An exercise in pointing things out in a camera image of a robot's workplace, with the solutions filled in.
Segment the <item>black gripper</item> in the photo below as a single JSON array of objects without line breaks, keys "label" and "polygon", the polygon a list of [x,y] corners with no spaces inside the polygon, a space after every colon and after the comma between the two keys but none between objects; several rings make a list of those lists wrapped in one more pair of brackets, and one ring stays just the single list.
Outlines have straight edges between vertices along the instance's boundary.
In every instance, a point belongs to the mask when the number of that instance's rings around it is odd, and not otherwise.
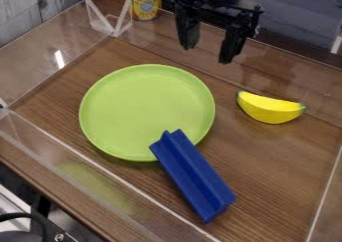
[{"label": "black gripper", "polygon": [[240,54],[245,40],[257,34],[263,7],[253,0],[173,0],[179,43],[184,50],[196,46],[199,19],[228,23],[221,41],[219,62],[228,64]]}]

